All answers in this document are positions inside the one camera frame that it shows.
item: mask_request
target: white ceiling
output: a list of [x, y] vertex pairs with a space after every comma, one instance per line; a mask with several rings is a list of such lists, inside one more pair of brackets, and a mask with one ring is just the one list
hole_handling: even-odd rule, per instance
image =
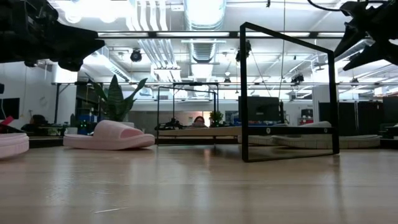
[[[60, 11], [60, 21], [70, 26], [81, 27], [85, 29], [91, 29], [96, 31], [128, 31], [126, 26], [126, 20], [123, 17], [125, 7], [128, 1], [113, 1], [112, 7], [109, 7], [110, 11], [120, 10], [120, 16], [112, 23], [104, 23], [101, 19], [90, 16], [84, 17], [80, 22], [71, 24], [66, 22], [65, 13], [63, 9], [65, 5], [71, 4], [67, 0], [53, 0], [50, 1], [58, 11]], [[313, 1], [317, 4], [321, 4], [325, 7], [334, 7], [337, 0], [316, 0]], [[185, 30], [184, 28], [184, 12], [174, 11], [172, 8], [181, 7], [182, 0], [167, 0], [167, 26], [172, 31]], [[288, 0], [286, 3], [286, 10], [284, 13], [284, 3], [281, 0], [272, 0], [270, 8], [266, 8], [266, 1], [255, 1], [255, 0], [227, 0], [227, 8], [224, 17], [223, 30], [237, 31], [239, 26], [244, 22], [251, 22], [259, 26], [266, 27], [268, 29], [283, 31], [284, 25], [286, 31], [333, 31], [343, 32], [345, 29], [344, 22], [349, 21], [349, 17], [345, 17], [340, 12], [327, 12], [318, 10], [308, 4], [306, 0]], [[234, 56], [237, 48], [239, 47], [238, 39], [226, 39], [224, 44], [218, 44], [218, 51], [216, 54], [216, 65], [213, 67], [212, 76], [214, 79], [221, 80], [225, 77], [225, 72], [230, 72], [231, 77], [239, 76], [239, 68], [234, 61]], [[334, 50], [339, 40], [336, 39], [318, 39], [318, 40], [305, 40], [313, 44]], [[321, 55], [321, 52], [315, 52], [311, 49], [295, 45], [290, 42], [285, 42], [283, 49], [283, 41], [276, 39], [252, 39], [252, 52], [254, 54], [248, 58], [248, 76], [252, 77], [251, 80], [258, 80], [261, 73], [266, 80], [269, 82], [279, 81], [279, 77], [288, 75], [288, 72], [300, 64], [306, 58], [314, 55]], [[140, 47], [136, 39], [106, 39], [106, 46], [110, 49], [110, 57], [122, 67], [125, 71], [129, 72], [132, 77], [144, 78], [145, 76], [150, 77], [150, 66], [151, 62], [143, 53], [143, 59], [141, 62], [133, 63], [130, 60], [130, 53], [135, 47]], [[181, 40], [172, 39], [172, 46], [174, 54], [177, 59], [178, 65], [181, 67], [181, 77], [186, 78], [190, 75], [190, 58], [188, 54], [187, 44], [181, 43]], [[305, 63], [299, 67], [308, 79], [314, 78], [317, 73], [312, 73], [310, 63]], [[340, 72], [339, 78], [342, 80], [346, 77], [351, 79], [355, 75], [359, 75], [364, 72], [377, 70], [386, 63], [374, 63], [371, 65], [365, 65], [348, 72]], [[342, 67], [341, 63], [337, 63], [337, 67]], [[103, 65], [90, 64], [85, 65], [85, 71], [91, 73], [93, 77], [99, 78], [100, 80], [110, 79], [113, 75], [109, 70], [104, 68]], [[376, 77], [390, 77], [396, 74], [395, 71], [389, 73], [382, 73]]]

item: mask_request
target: ceiling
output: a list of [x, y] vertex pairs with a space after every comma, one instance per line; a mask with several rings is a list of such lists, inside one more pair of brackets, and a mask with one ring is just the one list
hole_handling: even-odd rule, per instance
[[[92, 12], [87, 12], [87, 15], [85, 14], [85, 16], [82, 16], [81, 20], [76, 23], [68, 22], [66, 18], [70, 5], [74, 3], [68, 0], [53, 0], [49, 2], [60, 12], [60, 21], [69, 26], [91, 29], [98, 32], [129, 31], [126, 25], [126, 16], [130, 15], [130, 13], [134, 13], [134, 11], [129, 11], [129, 1], [107, 2], [107, 0], [98, 0], [95, 1], [95, 3], [93, 2], [94, 0], [86, 1], [92, 2], [92, 8], [82, 10], [85, 12], [91, 10]], [[106, 2], [106, 8], [100, 7], [100, 4], [103, 2]], [[324, 7], [336, 7], [345, 1], [315, 0], [313, 2]], [[147, 22], [149, 24], [149, 2], [146, 1], [146, 3]], [[140, 16], [140, 1], [138, 2], [138, 6], [138, 16]], [[166, 6], [166, 23], [168, 29], [170, 31], [185, 30], [182, 0], [167, 0]], [[102, 15], [111, 13], [117, 17], [114, 22], [106, 23], [101, 20]], [[206, 7], [203, 8], [203, 16], [206, 16]], [[283, 32], [283, 30], [287, 32], [344, 32], [344, 22], [349, 20], [349, 17], [345, 17], [340, 12], [327, 12], [316, 9], [309, 5], [306, 0], [288, 0], [286, 2], [272, 0], [269, 8], [266, 7], [266, 1], [227, 0], [222, 30], [238, 31], [241, 24], [244, 22], [251, 22], [280, 32]], [[189, 44], [182, 43], [182, 40], [186, 41], [187, 39], [171, 39], [174, 55], [180, 67], [180, 77], [183, 80], [188, 78], [194, 80], [195, 75], [192, 74], [192, 60], [188, 47]], [[239, 47], [239, 39], [217, 40], [223, 40], [223, 42], [217, 44], [216, 57], [212, 62], [213, 69], [211, 70], [211, 76], [209, 76], [207, 80], [209, 82], [215, 80], [222, 82], [224, 78], [226, 78], [226, 72], [229, 72], [231, 81], [238, 82], [239, 79], [237, 80], [236, 77], [238, 77], [240, 73], [239, 64], [236, 63], [234, 58]], [[141, 50], [142, 60], [140, 62], [131, 61], [130, 54], [133, 48], [141, 47], [137, 39], [118, 38], [105, 39], [105, 41], [109, 49], [109, 58], [111, 61], [117, 67], [127, 72], [132, 80], [140, 80], [147, 77], [153, 82], [161, 81], [159, 79], [156, 80], [153, 74], [151, 75], [152, 63], [143, 50]], [[321, 52], [306, 49], [305, 47], [278, 39], [250, 39], [250, 41], [252, 52], [247, 60], [249, 82], [261, 82], [262, 79], [266, 82], [280, 82], [281, 76], [284, 80], [290, 82], [291, 77], [297, 73], [302, 73], [304, 75], [305, 82], [327, 82], [327, 73], [325, 72], [327, 69], [316, 71], [317, 67], [313, 65], [314, 62], [325, 62], [325, 60], [327, 60]], [[305, 39], [304, 41], [334, 50], [340, 40]], [[348, 82], [355, 76], [359, 76], [366, 72], [377, 71], [381, 67], [388, 65], [387, 62], [376, 62], [344, 72], [341, 68], [345, 63], [347, 63], [345, 60], [336, 62], [338, 81]], [[113, 73], [106, 66], [89, 60], [85, 61], [83, 71], [95, 80], [102, 82], [108, 82], [113, 76]], [[369, 76], [363, 81], [376, 82], [382, 78], [394, 77], [396, 74], [396, 68], [392, 67], [387, 72]]]

